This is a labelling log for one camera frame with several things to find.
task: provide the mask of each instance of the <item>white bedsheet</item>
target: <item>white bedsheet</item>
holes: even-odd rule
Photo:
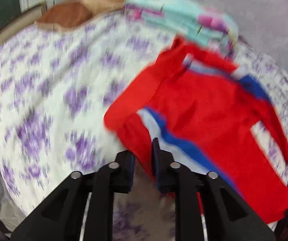
[[[103,115],[173,38],[117,12],[71,33],[28,27],[0,48],[0,170],[26,215],[72,171],[97,171],[124,150],[104,129]],[[268,91],[288,135],[287,74],[243,45],[236,61]],[[268,131],[261,123],[252,131],[286,183],[288,167]],[[160,209],[160,195],[140,168],[134,181],[129,195],[116,195],[114,239],[172,239],[172,210]]]

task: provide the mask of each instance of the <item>brown pillow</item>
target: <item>brown pillow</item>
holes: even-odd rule
[[[37,22],[58,24],[63,28],[72,28],[86,22],[92,16],[92,12],[82,3],[69,2],[53,6]]]

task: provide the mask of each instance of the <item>white stripe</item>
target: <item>white stripe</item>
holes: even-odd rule
[[[148,129],[151,140],[153,140],[154,138],[158,138],[160,148],[162,150],[171,152],[173,154],[175,161],[187,166],[191,171],[194,171],[200,174],[205,175],[207,172],[209,172],[208,169],[203,167],[201,164],[199,164],[195,160],[191,159],[179,147],[177,147],[176,145],[169,144],[164,141],[161,135],[161,129],[158,126],[155,119],[149,113],[149,111],[147,111],[146,109],[140,109],[137,112],[137,114],[140,116],[144,126]]]
[[[240,65],[238,68],[236,68],[235,71],[232,72],[231,77],[233,77],[235,80],[240,80],[244,76],[248,74],[248,69],[246,66]]]
[[[190,53],[186,54],[184,60],[183,60],[183,65],[188,66],[192,64],[192,61],[194,59],[194,56]]]

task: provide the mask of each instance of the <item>folded clothes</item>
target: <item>folded clothes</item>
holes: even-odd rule
[[[238,39],[238,27],[230,16],[192,0],[125,0],[124,13],[173,30],[223,56],[232,57]]]
[[[288,208],[288,187],[252,135],[258,121],[288,164],[288,141],[261,86],[242,66],[181,39],[138,75],[104,117],[149,175],[151,140],[158,137],[161,149],[191,170],[216,171],[270,223]]]
[[[71,31],[95,16],[123,8],[124,0],[68,0],[53,6],[36,21],[39,28]]]

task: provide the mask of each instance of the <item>metal screw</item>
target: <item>metal screw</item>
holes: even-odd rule
[[[80,173],[79,171],[74,171],[73,173],[71,173],[71,178],[73,179],[78,179],[82,176],[82,173]]]
[[[216,173],[215,171],[210,171],[209,173],[207,173],[207,175],[211,179],[215,179],[219,176],[218,173]]]
[[[119,164],[117,163],[117,162],[111,162],[111,163],[109,163],[109,165],[108,165],[110,168],[112,168],[112,169],[117,169],[117,168],[119,168]]]
[[[171,163],[171,168],[180,168],[180,167],[181,167],[181,164],[178,162],[172,162]]]

